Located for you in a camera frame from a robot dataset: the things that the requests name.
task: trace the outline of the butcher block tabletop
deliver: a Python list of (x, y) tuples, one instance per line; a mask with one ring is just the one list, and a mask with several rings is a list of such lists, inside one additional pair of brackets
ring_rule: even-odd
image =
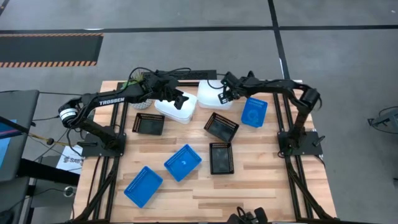
[[(117, 84), (118, 81), (104, 81), (101, 91), (115, 90)], [(194, 95), (198, 90), (196, 86), (181, 86), (178, 89)], [(252, 97), (268, 102), (261, 128), (242, 124), (241, 113), (246, 102), (243, 97), (233, 101), (232, 108), (226, 111), (204, 109), (197, 105), (189, 124), (166, 118), (161, 136), (132, 132), (137, 113), (160, 114), (154, 104), (139, 111), (129, 105), (124, 129), (127, 143), (119, 163), (111, 222), (226, 222), (232, 213), (236, 213), (237, 206), (247, 212), (262, 207), (269, 221), (295, 220), (285, 161), (277, 156), (279, 126), (273, 96), (270, 93), (258, 93)], [(281, 95), (279, 102), (284, 126), (288, 127)], [(94, 121), (109, 126), (112, 110), (113, 106), (97, 108)], [(297, 109), (291, 105), (291, 110), (295, 119)], [(203, 129), (213, 112), (240, 125), (232, 140), (234, 174), (210, 174), (209, 143), (222, 142)], [(119, 106), (118, 122), (121, 113), (122, 106)], [(305, 127), (314, 128), (311, 116)], [(197, 152), (202, 162), (186, 178), (177, 182), (164, 167), (164, 162), (185, 144)], [(97, 157), (86, 158), (84, 161), (74, 203), (77, 215), (86, 207), (96, 161)], [(91, 198), (98, 188), (102, 161), (103, 158), (99, 161)], [(335, 217), (323, 164), (315, 156), (302, 156), (302, 161), (309, 191), (325, 211)], [(138, 208), (123, 191), (144, 166), (159, 174), (163, 183), (145, 207)], [(305, 217), (303, 197), (299, 189), (297, 192), (301, 214)], [(100, 218), (104, 217), (107, 197), (108, 191), (102, 199)]]

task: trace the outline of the blue plastic basket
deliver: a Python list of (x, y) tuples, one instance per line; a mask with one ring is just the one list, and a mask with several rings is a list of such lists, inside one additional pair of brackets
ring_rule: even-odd
[(268, 103), (255, 98), (248, 98), (242, 113), (242, 123), (259, 128), (266, 118)]
[(199, 163), (201, 157), (188, 145), (184, 145), (168, 161), (164, 163), (166, 169), (174, 179), (180, 182), (184, 179)]
[(159, 175), (145, 166), (124, 190), (124, 194), (139, 208), (142, 208), (162, 185), (162, 182), (163, 179)]

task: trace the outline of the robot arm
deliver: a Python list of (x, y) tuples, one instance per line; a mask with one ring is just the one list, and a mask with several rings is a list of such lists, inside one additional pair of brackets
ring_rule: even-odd
[(71, 129), (80, 128), (90, 133), (85, 141), (78, 142), (83, 147), (83, 156), (120, 156), (124, 152), (126, 135), (123, 132), (116, 134), (114, 127), (103, 127), (87, 119), (90, 111), (99, 106), (142, 103), (147, 99), (174, 101), (174, 106), (180, 110), (188, 97), (176, 89), (177, 85), (178, 81), (173, 77), (151, 73), (139, 82), (129, 81), (120, 90), (87, 93), (72, 99), (58, 109), (63, 126), (69, 129), (67, 138)]
[(142, 103), (147, 99), (175, 101), (174, 106), (180, 110), (188, 97), (182, 96), (183, 92), (175, 88), (177, 85), (178, 81), (173, 77), (150, 74), (140, 82), (127, 85), (122, 90), (84, 94), (62, 105), (58, 112), (66, 128), (79, 128), (77, 126), (87, 118), (91, 110), (125, 101), (128, 103)]
[[(292, 80), (258, 80), (252, 71), (247, 77), (240, 79), (228, 72), (221, 83), (224, 85), (223, 93), (218, 95), (221, 103), (237, 100), (242, 96), (249, 98), (256, 93), (281, 93), (287, 96), (298, 109), (294, 126), (287, 133), (287, 147), (292, 149), (300, 147), (300, 139), (305, 135), (304, 123), (317, 101), (320, 100), (320, 94), (316, 89)], [(303, 91), (300, 99), (295, 96), (294, 90)]]

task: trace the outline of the concrete floor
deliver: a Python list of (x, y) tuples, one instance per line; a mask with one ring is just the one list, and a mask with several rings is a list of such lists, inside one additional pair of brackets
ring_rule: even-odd
[[(398, 24), (396, 0), (274, 0), (280, 26)], [(10, 0), (0, 30), (181, 26), (270, 26), (265, 0)], [(326, 172), (342, 220), (396, 223), (398, 139), (371, 129), (366, 119), (397, 105), (398, 30), (282, 31), (291, 79), (318, 88), (323, 108), (313, 113)], [(282, 78), (273, 31), (105, 34), (98, 65), (1, 68), (0, 90), (98, 91), (103, 80), (126, 79), (136, 66), (217, 69)], [(55, 116), (68, 96), (41, 95), (36, 118)], [(57, 120), (32, 132), (57, 138)], [(24, 157), (45, 149), (28, 140)], [(70, 205), (41, 208), (33, 223), (63, 222)]]

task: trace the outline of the black mesh basket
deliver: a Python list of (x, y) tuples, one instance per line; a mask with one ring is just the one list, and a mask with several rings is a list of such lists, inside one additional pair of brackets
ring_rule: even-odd
[(234, 173), (231, 143), (210, 143), (210, 173), (212, 175)]
[(141, 134), (162, 135), (163, 125), (163, 115), (137, 113), (132, 131)]
[(235, 122), (224, 118), (223, 116), (213, 113), (207, 121), (204, 129), (210, 134), (220, 138), (224, 142), (231, 142), (234, 138), (239, 125)]

